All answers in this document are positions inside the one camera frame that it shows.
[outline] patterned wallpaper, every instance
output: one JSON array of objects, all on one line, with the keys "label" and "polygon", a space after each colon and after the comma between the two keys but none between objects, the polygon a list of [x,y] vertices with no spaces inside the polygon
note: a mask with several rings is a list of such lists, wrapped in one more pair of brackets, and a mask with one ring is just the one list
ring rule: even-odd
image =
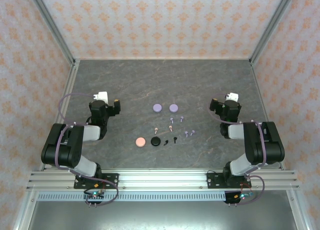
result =
[{"label": "patterned wallpaper", "polygon": [[69,64],[32,0],[0,0],[0,229],[13,229]]},{"label": "patterned wallpaper", "polygon": [[254,71],[320,226],[320,0],[292,0]]},{"label": "patterned wallpaper", "polygon": [[75,58],[248,59],[280,0],[44,0]]}]

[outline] wall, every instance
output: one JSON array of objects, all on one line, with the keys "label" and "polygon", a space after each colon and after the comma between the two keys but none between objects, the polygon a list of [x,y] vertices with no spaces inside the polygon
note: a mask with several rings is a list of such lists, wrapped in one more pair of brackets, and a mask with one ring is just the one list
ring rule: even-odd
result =
[{"label": "wall", "polygon": [[75,58],[248,59],[280,0],[44,0]]},{"label": "wall", "polygon": [[292,0],[254,66],[267,114],[320,226],[320,0]]},{"label": "wall", "polygon": [[32,0],[0,3],[0,229],[12,229],[70,66]]}]

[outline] mounting plate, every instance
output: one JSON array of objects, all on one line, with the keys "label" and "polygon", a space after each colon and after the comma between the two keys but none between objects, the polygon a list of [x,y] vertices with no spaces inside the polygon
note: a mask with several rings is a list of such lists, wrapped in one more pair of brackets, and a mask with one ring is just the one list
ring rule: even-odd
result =
[{"label": "mounting plate", "polygon": [[[118,186],[119,174],[118,173],[102,173],[101,179],[108,180],[114,183],[116,186]],[[94,181],[94,180],[90,180],[90,179],[79,177],[79,176],[75,177],[73,188],[74,189],[102,189],[102,188],[114,189],[114,187],[110,184],[106,183],[105,185],[103,185],[101,184],[100,181]]]},{"label": "mounting plate", "polygon": [[206,183],[208,189],[238,189],[241,188],[241,183],[246,183],[251,187],[251,182],[247,181],[244,176],[231,176],[226,181],[222,172],[207,172]]}]

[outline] black disc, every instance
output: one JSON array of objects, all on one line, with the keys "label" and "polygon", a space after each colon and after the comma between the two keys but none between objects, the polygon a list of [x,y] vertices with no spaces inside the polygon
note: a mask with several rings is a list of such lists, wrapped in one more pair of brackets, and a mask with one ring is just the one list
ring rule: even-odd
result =
[{"label": "black disc", "polygon": [[154,136],[153,138],[151,138],[151,144],[152,144],[153,146],[159,146],[160,143],[161,143],[161,140],[160,140],[159,137]]}]

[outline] purple disc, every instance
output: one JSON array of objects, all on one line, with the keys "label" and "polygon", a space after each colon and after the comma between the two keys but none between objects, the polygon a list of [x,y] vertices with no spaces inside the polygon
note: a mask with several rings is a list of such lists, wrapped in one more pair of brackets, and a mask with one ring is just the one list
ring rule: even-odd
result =
[{"label": "purple disc", "polygon": [[160,104],[157,103],[153,105],[153,111],[155,111],[156,113],[161,112],[161,110],[162,110],[162,106]]},{"label": "purple disc", "polygon": [[176,104],[171,104],[169,107],[170,112],[176,113],[178,111],[178,105]]}]

